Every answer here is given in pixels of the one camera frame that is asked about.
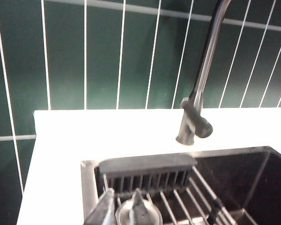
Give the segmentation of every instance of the white countertop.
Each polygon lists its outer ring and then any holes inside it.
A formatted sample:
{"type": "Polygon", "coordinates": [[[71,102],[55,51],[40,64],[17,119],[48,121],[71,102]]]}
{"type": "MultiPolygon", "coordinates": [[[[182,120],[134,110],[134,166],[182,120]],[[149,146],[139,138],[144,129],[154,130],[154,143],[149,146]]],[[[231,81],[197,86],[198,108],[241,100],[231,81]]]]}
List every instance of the white countertop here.
{"type": "Polygon", "coordinates": [[[281,108],[203,109],[213,126],[193,146],[175,140],[183,110],[35,111],[37,139],[18,225],[83,224],[80,162],[268,145],[281,153],[281,108]]]}

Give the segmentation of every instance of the kitchen faucet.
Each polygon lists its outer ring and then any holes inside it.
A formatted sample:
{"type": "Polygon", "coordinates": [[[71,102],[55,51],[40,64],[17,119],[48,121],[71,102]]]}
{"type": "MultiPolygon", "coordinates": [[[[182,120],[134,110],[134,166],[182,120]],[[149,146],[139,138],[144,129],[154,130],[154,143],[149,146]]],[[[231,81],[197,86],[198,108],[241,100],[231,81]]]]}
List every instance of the kitchen faucet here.
{"type": "Polygon", "coordinates": [[[230,2],[231,0],[217,1],[209,25],[195,86],[190,96],[182,99],[180,103],[180,106],[184,109],[184,113],[176,140],[181,144],[192,145],[194,135],[205,138],[210,136],[213,131],[211,124],[205,118],[201,117],[200,113],[203,107],[203,91],[214,55],[216,42],[225,12],[230,2]]]}

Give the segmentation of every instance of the stainless steel sink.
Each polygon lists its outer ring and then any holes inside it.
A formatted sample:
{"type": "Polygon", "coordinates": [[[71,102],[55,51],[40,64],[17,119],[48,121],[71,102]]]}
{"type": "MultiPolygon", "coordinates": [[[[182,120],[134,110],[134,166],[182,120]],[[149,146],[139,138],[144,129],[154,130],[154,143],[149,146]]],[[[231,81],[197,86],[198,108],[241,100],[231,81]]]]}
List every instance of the stainless steel sink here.
{"type": "MultiPolygon", "coordinates": [[[[198,164],[197,170],[221,199],[227,211],[238,225],[281,224],[281,154],[270,147],[254,147],[231,150],[215,150],[189,153],[198,164]]],[[[86,217],[95,207],[98,196],[103,193],[96,177],[100,162],[90,160],[81,163],[83,210],[86,217]]],[[[208,217],[213,199],[199,181],[192,176],[188,188],[197,200],[204,216],[208,217]]],[[[176,193],[164,191],[177,224],[189,224],[176,193]]],[[[198,206],[191,200],[185,188],[177,189],[192,222],[206,224],[198,206]]],[[[175,224],[169,209],[158,192],[149,197],[160,210],[163,224],[175,224]]]]}

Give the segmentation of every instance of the faucet spout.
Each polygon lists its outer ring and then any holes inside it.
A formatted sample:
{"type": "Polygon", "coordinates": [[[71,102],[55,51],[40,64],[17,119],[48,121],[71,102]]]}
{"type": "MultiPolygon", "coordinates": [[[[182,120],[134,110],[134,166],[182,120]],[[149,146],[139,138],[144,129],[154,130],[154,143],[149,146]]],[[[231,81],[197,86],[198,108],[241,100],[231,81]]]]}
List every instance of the faucet spout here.
{"type": "Polygon", "coordinates": [[[203,91],[208,77],[215,46],[220,33],[226,10],[231,0],[218,0],[209,25],[208,35],[201,58],[200,68],[193,91],[185,97],[180,106],[184,109],[180,131],[176,140],[182,144],[192,145],[194,135],[205,138],[211,135],[213,128],[201,117],[203,107],[203,91]]]}

